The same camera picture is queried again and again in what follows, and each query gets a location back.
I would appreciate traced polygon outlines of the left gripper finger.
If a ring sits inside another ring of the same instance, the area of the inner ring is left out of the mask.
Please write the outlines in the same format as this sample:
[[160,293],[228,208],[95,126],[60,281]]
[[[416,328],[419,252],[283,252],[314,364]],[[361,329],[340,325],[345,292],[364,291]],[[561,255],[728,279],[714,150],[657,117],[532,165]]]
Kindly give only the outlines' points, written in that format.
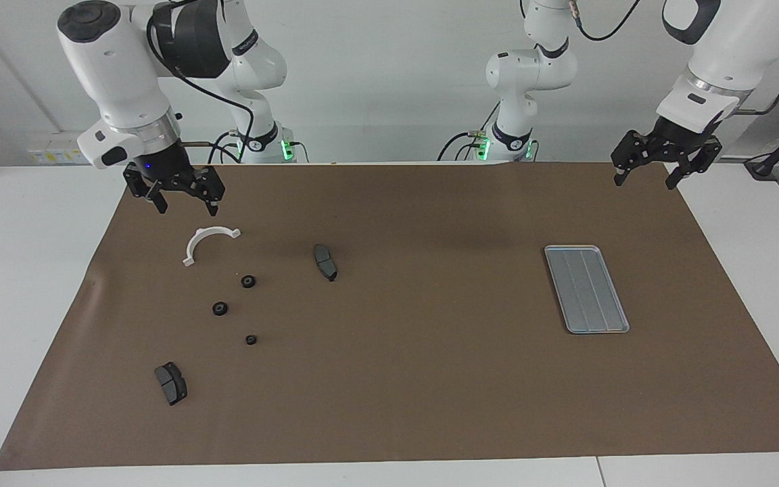
[[706,172],[711,164],[717,160],[721,151],[722,145],[720,143],[705,143],[692,158],[681,156],[679,166],[672,170],[665,180],[668,190],[674,190],[681,180],[690,175]]
[[615,167],[614,182],[622,186],[637,167],[637,155],[639,152],[639,139],[622,139],[612,151],[611,160]]

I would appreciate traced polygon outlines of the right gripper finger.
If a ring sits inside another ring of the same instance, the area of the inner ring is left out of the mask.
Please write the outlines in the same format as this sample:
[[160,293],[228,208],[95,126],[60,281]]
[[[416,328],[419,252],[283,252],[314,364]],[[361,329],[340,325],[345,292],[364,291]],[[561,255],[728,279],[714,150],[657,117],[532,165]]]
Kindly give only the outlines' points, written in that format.
[[199,198],[207,207],[217,207],[225,196],[225,185],[214,167],[195,168],[191,196]]
[[141,172],[136,168],[124,169],[124,180],[128,191],[134,198],[142,198],[152,203],[160,214],[164,214],[168,209],[168,204],[162,194],[162,186],[158,181],[147,182]]

